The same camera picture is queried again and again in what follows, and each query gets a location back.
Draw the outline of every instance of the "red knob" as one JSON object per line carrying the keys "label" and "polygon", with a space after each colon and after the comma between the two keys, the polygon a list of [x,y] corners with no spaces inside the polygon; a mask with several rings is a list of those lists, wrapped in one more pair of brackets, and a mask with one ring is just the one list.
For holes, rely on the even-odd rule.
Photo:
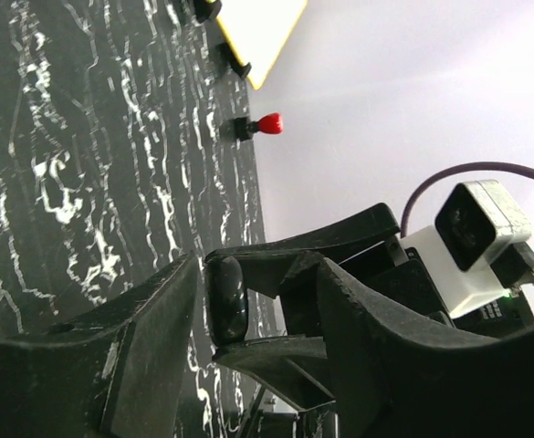
{"label": "red knob", "polygon": [[280,134],[283,132],[283,118],[278,112],[268,114],[258,121],[258,130],[265,134]]}

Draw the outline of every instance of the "yellow edge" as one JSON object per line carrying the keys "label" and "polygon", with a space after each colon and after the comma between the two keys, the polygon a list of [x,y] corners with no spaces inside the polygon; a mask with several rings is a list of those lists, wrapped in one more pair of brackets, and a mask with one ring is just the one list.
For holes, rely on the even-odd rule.
{"label": "yellow edge", "polygon": [[[280,55],[281,51],[283,50],[283,47],[287,44],[287,41],[288,41],[288,38],[291,35],[291,32],[293,31],[293,29],[297,25],[299,19],[301,18],[301,16],[305,12],[305,8],[307,7],[307,2],[308,2],[308,0],[305,0],[305,2],[303,4],[303,7],[301,8],[301,12],[297,15],[295,23],[293,23],[293,26],[289,29],[289,31],[287,33],[287,36],[285,36],[285,40],[283,41],[283,44],[281,45],[280,50],[278,51],[277,55],[275,56],[275,59],[273,59],[273,62],[267,68],[267,72],[265,73],[265,76],[262,78],[262,80],[260,80],[258,82],[254,81],[252,79],[252,70],[250,70],[250,74],[248,75],[248,81],[250,82],[250,85],[252,85],[253,89],[260,89],[263,86],[263,84],[265,83],[265,80],[267,79],[268,73],[270,73],[270,70],[275,65],[275,62],[277,61],[278,56]],[[232,41],[232,37],[228,33],[228,29],[225,26],[224,22],[220,19],[220,15],[218,15],[218,17],[216,18],[216,21],[218,22],[218,25],[222,29],[222,33],[224,34],[224,37],[225,37],[228,45],[232,48],[232,52],[234,53],[234,56],[236,57],[236,60],[240,63],[241,66],[245,66],[247,64],[247,61],[242,59],[240,53],[238,53],[238,51],[236,50],[236,45]]]}

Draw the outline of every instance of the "black connector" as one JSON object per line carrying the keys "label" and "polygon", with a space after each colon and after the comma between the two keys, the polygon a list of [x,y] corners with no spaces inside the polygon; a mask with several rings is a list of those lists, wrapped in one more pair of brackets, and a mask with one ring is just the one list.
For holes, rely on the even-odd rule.
{"label": "black connector", "polygon": [[491,267],[502,287],[534,283],[534,251],[526,242],[510,245]]}

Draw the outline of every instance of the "black oval object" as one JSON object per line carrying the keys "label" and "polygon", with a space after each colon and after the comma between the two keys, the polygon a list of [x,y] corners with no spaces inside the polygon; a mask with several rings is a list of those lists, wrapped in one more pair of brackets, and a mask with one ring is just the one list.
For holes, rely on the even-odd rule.
{"label": "black oval object", "polygon": [[242,267],[234,257],[207,267],[210,335],[217,347],[240,342],[248,331],[248,294]]}

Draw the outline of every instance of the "black table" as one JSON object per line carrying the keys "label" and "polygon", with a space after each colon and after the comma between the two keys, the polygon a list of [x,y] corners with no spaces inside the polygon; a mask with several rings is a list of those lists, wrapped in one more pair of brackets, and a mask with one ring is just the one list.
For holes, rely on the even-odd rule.
{"label": "black table", "polygon": [[[0,337],[115,298],[183,251],[263,241],[246,84],[171,0],[0,1]],[[203,294],[175,436],[234,436],[255,384],[210,363]],[[250,336],[272,333],[265,302]]]}

